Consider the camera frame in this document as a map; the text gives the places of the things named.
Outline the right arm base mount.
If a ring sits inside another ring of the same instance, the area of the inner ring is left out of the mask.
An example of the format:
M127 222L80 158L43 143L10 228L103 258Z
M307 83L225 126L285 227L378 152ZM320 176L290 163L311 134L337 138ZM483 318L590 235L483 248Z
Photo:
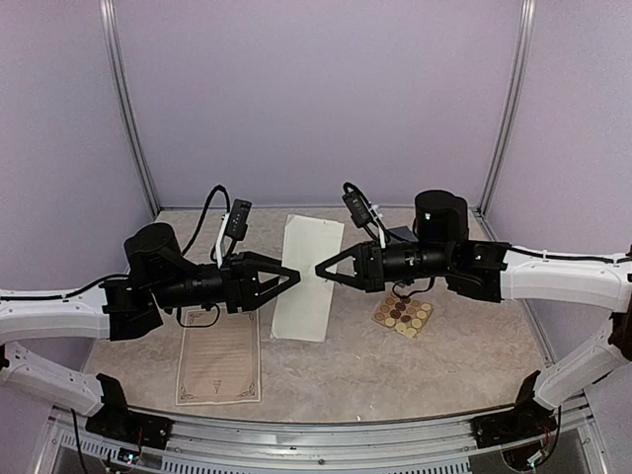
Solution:
M527 376L513 406L506 411L475 417L471 428L478 448L511 443L555 431L558 422L554 410L544 408L534 399L534 387L540 370Z

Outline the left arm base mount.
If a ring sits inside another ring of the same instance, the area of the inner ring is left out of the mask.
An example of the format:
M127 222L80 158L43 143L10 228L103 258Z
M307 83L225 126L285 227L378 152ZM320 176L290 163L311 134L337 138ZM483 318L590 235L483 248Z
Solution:
M103 373L96 375L101 384L101 408L86 420L86 431L106 438L164 450L173 421L131 410L118 380Z

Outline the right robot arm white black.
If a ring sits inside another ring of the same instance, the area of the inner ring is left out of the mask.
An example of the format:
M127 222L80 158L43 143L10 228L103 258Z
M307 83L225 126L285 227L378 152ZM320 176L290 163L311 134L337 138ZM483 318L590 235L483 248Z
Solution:
M448 191L415 197L414 240L356 244L318 264L318 277L365 292L386 283L441 277L450 291L479 301L550 300L610 311L599 330L551 367L527 377L505 428L525 438L570 396L631 361L631 256L529 250L469 237L467 202Z

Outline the blue paper envelope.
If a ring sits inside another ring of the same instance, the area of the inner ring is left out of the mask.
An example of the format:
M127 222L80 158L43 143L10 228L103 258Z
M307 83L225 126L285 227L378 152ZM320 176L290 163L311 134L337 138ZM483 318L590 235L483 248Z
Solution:
M396 241L399 241L399 242L416 243L418 241L417 237L414 235L414 232L408 226L388 228L387 234L392 239L395 239Z

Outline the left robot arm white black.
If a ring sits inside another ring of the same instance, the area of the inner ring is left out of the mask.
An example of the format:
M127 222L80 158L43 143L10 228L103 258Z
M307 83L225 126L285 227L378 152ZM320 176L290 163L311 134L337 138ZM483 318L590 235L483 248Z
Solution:
M129 271L81 288L1 293L1 383L71 409L119 439L138 429L120 383L104 374L72 370L23 347L27 340L140 339L159 328L162 315L186 308L252 312L300 281L300 273L254 252L195 264L180 248L173 227L149 224L123 245Z

